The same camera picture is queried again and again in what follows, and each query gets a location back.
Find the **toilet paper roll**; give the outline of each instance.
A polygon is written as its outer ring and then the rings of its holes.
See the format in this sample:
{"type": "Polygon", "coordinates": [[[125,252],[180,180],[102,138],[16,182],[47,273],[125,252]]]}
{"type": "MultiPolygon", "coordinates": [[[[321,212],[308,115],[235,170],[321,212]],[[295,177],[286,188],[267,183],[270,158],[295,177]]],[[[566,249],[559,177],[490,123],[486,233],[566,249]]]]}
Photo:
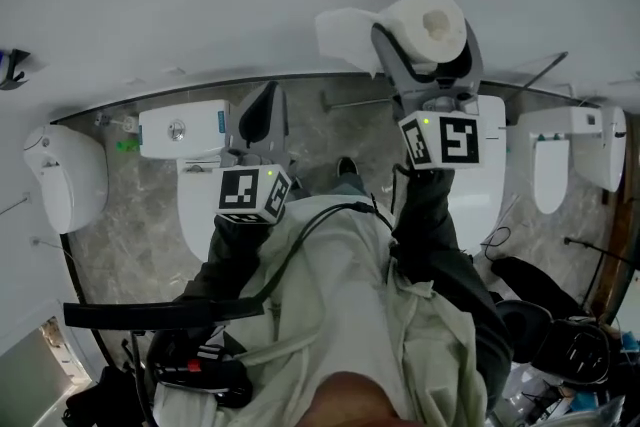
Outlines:
{"type": "Polygon", "coordinates": [[[448,63],[467,41],[464,14],[454,0],[399,0],[381,14],[414,62],[448,63]]]}
{"type": "Polygon", "coordinates": [[[467,41],[462,10],[453,0],[399,0],[380,13],[354,8],[325,11],[316,17],[322,55],[339,57],[374,76],[382,70],[371,27],[380,23],[396,37],[418,73],[453,61],[467,41]]]}

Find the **white toilet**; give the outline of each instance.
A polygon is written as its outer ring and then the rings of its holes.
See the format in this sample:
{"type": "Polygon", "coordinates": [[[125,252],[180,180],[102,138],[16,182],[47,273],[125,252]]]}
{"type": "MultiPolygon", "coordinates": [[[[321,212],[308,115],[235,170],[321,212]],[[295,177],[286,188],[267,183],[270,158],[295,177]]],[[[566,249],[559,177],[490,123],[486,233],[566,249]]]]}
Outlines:
{"type": "Polygon", "coordinates": [[[543,214],[552,214],[564,200],[570,149],[578,173],[603,189],[618,189],[626,147],[619,107],[527,112],[509,127],[508,137],[517,186],[543,214]]]}
{"type": "Polygon", "coordinates": [[[480,251],[480,244],[496,228],[507,161],[504,101],[479,95],[478,110],[484,120],[484,165],[457,169],[449,193],[449,213],[458,247],[470,254],[480,251]]]}
{"type": "Polygon", "coordinates": [[[45,125],[25,141],[24,160],[40,182],[56,232],[78,230],[102,212],[109,182],[104,149],[96,141],[61,125],[45,125]]]}
{"type": "Polygon", "coordinates": [[[175,159],[178,166],[178,215],[191,252],[206,262],[214,232],[212,169],[228,146],[229,102],[170,105],[140,113],[140,154],[175,159]]]}
{"type": "Polygon", "coordinates": [[[598,187],[616,192],[622,178],[627,147],[627,123],[620,107],[607,106],[602,113],[602,135],[572,141],[573,166],[598,187]]]}

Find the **marble floor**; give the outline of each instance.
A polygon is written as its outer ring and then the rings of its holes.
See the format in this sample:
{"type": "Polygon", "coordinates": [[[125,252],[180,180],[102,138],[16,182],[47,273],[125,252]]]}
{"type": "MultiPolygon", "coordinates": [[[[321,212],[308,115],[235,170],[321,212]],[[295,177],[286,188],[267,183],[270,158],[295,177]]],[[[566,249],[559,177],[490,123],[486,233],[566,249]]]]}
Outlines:
{"type": "MultiPolygon", "coordinates": [[[[299,162],[299,177],[312,193],[332,187],[335,162],[353,157],[361,175],[378,201],[389,206],[391,168],[404,161],[404,145],[393,123],[389,104],[373,104],[326,112],[321,92],[331,103],[380,98],[388,93],[383,81],[358,77],[323,77],[280,81],[287,93],[289,150],[299,162]]],[[[163,94],[103,109],[114,120],[141,111],[209,99],[240,100],[259,83],[211,86],[163,94]]],[[[483,85],[482,94],[509,98],[511,88],[483,85]]],[[[524,92],[507,104],[507,117],[515,122],[526,111],[556,107],[568,100],[524,92]]],[[[96,113],[80,114],[61,123],[95,138],[107,153],[109,200],[101,216],[69,236],[79,279],[87,300],[93,303],[142,303],[170,301],[200,268],[200,261],[182,238],[176,198],[174,161],[149,160],[138,152],[122,152],[117,143],[135,136],[117,124],[98,127],[96,113]]],[[[552,215],[540,214],[532,202],[518,196],[512,183],[507,156],[507,177],[499,226],[512,235],[499,250],[519,256],[555,279],[581,300],[595,270],[598,254],[578,246],[564,246],[564,236],[589,240],[596,245],[608,238],[611,211],[601,204],[601,191],[572,173],[564,203],[552,215]]],[[[500,235],[494,242],[499,242],[500,235]]],[[[492,290],[504,297],[512,293],[490,271],[483,253],[474,259],[479,273],[492,290]]],[[[120,342],[125,333],[102,332],[116,362],[123,362],[120,342]]]]}

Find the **black shoe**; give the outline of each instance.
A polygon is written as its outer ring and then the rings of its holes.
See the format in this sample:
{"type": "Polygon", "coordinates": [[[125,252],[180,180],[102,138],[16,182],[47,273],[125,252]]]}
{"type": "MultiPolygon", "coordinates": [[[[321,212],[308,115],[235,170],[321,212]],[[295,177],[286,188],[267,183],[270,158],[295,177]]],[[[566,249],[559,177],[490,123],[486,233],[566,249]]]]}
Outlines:
{"type": "Polygon", "coordinates": [[[354,175],[360,174],[358,173],[358,166],[356,166],[356,163],[350,157],[340,157],[338,160],[338,177],[341,177],[345,173],[353,173],[354,175]]]}

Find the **black wall fixture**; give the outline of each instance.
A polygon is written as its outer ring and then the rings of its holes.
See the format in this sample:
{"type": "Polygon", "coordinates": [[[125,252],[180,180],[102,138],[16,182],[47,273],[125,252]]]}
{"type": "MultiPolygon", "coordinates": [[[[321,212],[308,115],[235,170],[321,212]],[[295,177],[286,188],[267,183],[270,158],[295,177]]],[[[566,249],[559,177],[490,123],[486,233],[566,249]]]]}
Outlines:
{"type": "Polygon", "coordinates": [[[22,84],[27,82],[24,79],[24,72],[21,71],[16,75],[16,66],[24,61],[31,54],[24,50],[18,50],[14,48],[11,53],[0,53],[0,69],[4,70],[6,66],[6,72],[3,72],[0,77],[0,89],[10,91],[12,89],[18,89],[22,84]],[[4,60],[8,60],[8,65],[5,65],[4,60]]]}

